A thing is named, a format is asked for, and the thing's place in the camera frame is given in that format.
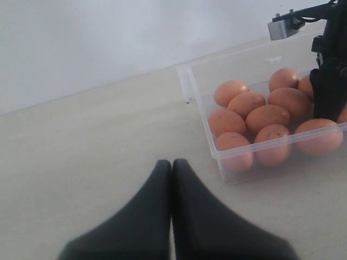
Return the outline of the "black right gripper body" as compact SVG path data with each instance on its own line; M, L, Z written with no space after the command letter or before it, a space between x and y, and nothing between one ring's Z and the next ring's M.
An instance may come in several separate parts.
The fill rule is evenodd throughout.
M314 38L311 50L319 67L332 67L346 78L346 1L329 1L316 7L315 18L326 20L323 34Z

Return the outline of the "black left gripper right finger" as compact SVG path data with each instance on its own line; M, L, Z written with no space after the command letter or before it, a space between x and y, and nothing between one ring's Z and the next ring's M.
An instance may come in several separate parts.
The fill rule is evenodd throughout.
M185 159L172 167L177 259L272 259L269 233L221 203Z

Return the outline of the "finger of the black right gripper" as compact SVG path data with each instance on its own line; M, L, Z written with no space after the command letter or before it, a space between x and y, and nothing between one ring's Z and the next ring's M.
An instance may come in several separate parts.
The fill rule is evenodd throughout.
M313 69L309 75L314 95L314 118L337 121L346 105L346 72Z

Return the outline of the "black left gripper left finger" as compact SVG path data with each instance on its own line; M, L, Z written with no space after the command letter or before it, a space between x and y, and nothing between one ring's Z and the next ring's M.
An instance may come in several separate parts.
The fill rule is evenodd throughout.
M169 259L171 164L156 162L135 196L110 219L70 241L59 259Z

